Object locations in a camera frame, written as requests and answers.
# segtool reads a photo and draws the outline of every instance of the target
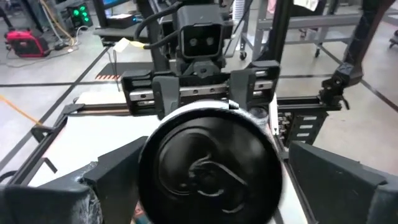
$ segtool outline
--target warning stripe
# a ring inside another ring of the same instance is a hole
[[[95,80],[115,80],[120,79],[120,75],[97,75]]]

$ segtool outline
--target black circular lid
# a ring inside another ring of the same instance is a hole
[[[270,140],[228,110],[172,118],[141,154],[140,201],[155,224],[264,224],[281,191],[282,170]]]

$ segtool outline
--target concrete floor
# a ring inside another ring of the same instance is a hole
[[[251,18],[256,10],[251,11]],[[341,154],[363,164],[398,175],[398,104],[397,62],[398,47],[388,49],[392,33],[398,29],[382,23],[369,48],[363,63],[365,86],[356,85],[346,90],[345,97],[351,104],[351,110],[332,112],[326,120],[315,145],[331,152]],[[0,21],[0,32],[6,30]],[[113,84],[82,85],[95,80],[95,76],[108,63],[104,54],[91,70],[87,67],[103,51],[98,37],[90,31],[79,36],[79,50],[70,55],[36,62],[31,60],[6,59],[7,52],[0,47],[0,95],[19,106],[29,115],[40,119],[44,125],[51,126],[62,108],[85,91],[117,91]],[[343,43],[325,44],[325,47],[342,58],[345,50]],[[316,95],[324,79],[319,75],[333,73],[337,63],[326,54],[314,59],[314,45],[287,45],[282,60],[283,75],[314,75],[314,78],[281,79],[277,89],[278,96]],[[150,60],[150,53],[129,47],[118,55],[118,62],[143,62]],[[232,58],[227,69],[243,67],[245,62]],[[81,83],[74,83],[82,77]],[[31,83],[60,83],[29,86]],[[0,102],[0,174],[18,169],[34,150],[37,143],[26,137],[33,123],[25,119],[5,103]]]

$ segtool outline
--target red generator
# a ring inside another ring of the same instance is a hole
[[[37,37],[29,30],[10,30],[6,34],[7,45],[18,57],[46,57],[51,50],[43,37]]]

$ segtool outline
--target white table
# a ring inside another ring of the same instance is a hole
[[[122,93],[88,92],[76,103],[86,105],[124,103]],[[117,149],[141,136],[150,135],[159,125],[156,116],[71,116],[60,134],[47,149],[44,157],[57,168],[54,174],[43,163],[29,186],[37,187],[77,170],[107,152]],[[284,223],[307,224],[292,181],[283,166],[284,192],[279,210]]]

